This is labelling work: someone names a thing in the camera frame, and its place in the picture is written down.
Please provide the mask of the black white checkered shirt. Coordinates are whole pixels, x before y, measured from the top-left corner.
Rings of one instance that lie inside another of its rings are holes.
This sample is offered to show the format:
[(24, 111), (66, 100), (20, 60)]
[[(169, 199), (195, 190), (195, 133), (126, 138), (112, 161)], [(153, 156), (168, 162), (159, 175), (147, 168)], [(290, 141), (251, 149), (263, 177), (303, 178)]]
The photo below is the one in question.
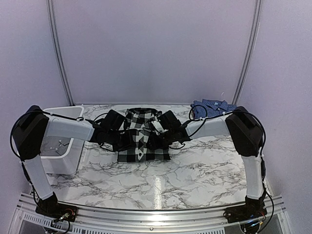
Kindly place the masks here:
[(143, 162), (150, 160), (170, 160), (169, 148), (151, 150), (147, 147), (149, 136), (153, 133), (149, 123), (162, 114), (154, 108), (127, 109), (123, 130), (132, 134), (134, 147), (117, 155), (119, 163)]

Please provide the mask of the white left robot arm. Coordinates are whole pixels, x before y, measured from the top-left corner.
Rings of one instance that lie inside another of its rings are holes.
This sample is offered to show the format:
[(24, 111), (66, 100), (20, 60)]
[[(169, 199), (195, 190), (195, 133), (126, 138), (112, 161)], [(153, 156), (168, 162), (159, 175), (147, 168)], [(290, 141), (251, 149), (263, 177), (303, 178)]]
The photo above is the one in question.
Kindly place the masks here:
[(102, 145), (110, 144), (114, 152), (135, 147), (134, 130), (120, 130), (125, 117), (110, 110), (105, 118), (97, 121), (83, 117), (66, 117), (31, 106), (14, 123), (10, 132), (10, 147), (37, 192), (44, 200), (42, 208), (51, 217), (60, 215), (61, 205), (51, 197), (54, 192), (48, 182), (40, 158), (40, 149), (45, 137), (74, 138)]

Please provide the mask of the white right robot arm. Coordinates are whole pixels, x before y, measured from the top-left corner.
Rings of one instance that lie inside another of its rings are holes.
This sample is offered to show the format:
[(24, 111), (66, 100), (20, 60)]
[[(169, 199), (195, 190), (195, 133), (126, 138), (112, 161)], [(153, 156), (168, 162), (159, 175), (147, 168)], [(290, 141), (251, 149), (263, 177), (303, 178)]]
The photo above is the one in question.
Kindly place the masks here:
[(214, 117), (190, 119), (184, 123), (167, 111), (149, 122), (152, 133), (148, 138), (149, 149), (161, 149), (175, 142), (184, 143), (202, 137), (230, 136), (237, 153), (242, 157), (250, 200), (242, 206), (242, 215), (252, 218), (260, 211), (257, 201), (265, 194), (262, 163), (266, 135), (263, 125), (244, 107)]

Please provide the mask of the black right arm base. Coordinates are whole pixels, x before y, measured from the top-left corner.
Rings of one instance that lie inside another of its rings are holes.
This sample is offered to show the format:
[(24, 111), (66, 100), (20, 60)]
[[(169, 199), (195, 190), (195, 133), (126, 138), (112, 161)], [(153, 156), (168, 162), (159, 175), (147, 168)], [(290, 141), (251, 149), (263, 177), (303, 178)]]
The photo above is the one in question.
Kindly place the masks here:
[(239, 206), (232, 206), (225, 209), (223, 216), (228, 223), (241, 222), (251, 220), (267, 215), (264, 197), (259, 199), (251, 199), (245, 197), (245, 204)]

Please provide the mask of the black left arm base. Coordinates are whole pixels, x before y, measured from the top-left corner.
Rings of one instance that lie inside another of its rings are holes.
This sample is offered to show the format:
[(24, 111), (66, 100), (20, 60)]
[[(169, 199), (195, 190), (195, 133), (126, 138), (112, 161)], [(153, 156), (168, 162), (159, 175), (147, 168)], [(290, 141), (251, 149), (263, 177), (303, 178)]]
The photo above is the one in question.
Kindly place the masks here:
[(77, 216), (78, 208), (76, 206), (59, 203), (55, 196), (51, 196), (45, 200), (39, 199), (35, 212), (40, 215), (51, 217), (54, 219), (68, 220), (74, 222)]

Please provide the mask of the folded blue checkered shirt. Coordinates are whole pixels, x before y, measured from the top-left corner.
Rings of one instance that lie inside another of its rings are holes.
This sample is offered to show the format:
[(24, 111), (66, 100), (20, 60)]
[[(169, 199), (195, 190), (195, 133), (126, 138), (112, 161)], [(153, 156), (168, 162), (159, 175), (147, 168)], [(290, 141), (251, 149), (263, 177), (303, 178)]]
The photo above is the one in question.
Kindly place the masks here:
[(215, 117), (223, 113), (231, 112), (237, 108), (234, 104), (227, 101), (203, 99), (202, 101), (194, 100), (190, 105), (193, 117), (195, 119), (204, 117)]

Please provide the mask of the white plastic bin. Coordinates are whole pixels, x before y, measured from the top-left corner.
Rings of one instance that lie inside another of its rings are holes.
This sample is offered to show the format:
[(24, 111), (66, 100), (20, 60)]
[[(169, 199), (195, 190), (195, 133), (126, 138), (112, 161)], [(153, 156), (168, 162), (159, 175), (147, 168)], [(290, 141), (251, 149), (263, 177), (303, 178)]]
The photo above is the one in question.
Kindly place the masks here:
[(47, 174), (73, 175), (76, 173), (84, 141), (60, 136), (49, 136), (41, 145), (41, 161)]

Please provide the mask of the grey cloth in bin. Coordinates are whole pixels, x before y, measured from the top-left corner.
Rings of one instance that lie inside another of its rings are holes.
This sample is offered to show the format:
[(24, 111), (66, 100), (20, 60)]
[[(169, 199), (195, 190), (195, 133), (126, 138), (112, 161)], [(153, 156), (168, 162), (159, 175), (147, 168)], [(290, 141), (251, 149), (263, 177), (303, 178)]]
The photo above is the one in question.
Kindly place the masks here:
[(41, 144), (41, 156), (62, 156), (70, 144), (70, 138), (49, 136)]

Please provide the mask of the aluminium front frame rail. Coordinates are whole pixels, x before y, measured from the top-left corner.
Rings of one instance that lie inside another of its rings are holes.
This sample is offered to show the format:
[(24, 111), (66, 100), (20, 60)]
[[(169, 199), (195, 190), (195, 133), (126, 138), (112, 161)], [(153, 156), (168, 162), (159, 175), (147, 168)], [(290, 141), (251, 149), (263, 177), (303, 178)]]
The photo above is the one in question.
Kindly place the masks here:
[(10, 234), (291, 234), (282, 197), (265, 199), (266, 215), (228, 220), (227, 206), (188, 210), (123, 210), (75, 205), (75, 220), (57, 222), (36, 213), (33, 196), (22, 194)]

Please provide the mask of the right aluminium wall post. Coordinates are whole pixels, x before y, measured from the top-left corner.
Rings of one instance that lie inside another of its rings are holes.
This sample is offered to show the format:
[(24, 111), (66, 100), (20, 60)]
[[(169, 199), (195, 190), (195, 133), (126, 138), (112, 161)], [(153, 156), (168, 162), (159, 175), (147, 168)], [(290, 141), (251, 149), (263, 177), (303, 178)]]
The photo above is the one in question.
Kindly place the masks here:
[(254, 11), (253, 11), (253, 20), (252, 20), (251, 30), (249, 34), (249, 39), (248, 39), (247, 50), (246, 50), (246, 54), (243, 60), (243, 64), (242, 64), (242, 68), (240, 71), (238, 83), (235, 89), (235, 93), (232, 99), (232, 104), (234, 105), (238, 104), (242, 90), (243, 90), (244, 83), (247, 79), (247, 74), (248, 74), (250, 62), (252, 60), (252, 55), (253, 55), (253, 51), (255, 48), (257, 35), (259, 31), (262, 5), (263, 5), (262, 0), (255, 1)]

